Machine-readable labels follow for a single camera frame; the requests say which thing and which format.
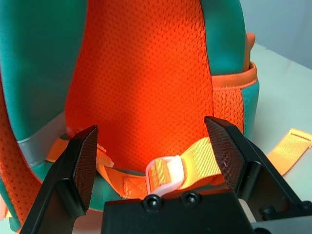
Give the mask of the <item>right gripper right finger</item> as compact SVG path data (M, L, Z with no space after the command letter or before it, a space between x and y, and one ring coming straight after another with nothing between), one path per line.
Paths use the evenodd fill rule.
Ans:
M264 153L230 122L204 120L214 156L229 188L253 213L304 213L295 194Z

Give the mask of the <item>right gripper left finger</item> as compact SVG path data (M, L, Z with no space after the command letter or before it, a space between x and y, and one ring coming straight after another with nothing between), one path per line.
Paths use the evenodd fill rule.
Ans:
M48 171L22 234L70 234L86 215L96 175L98 127L77 133Z

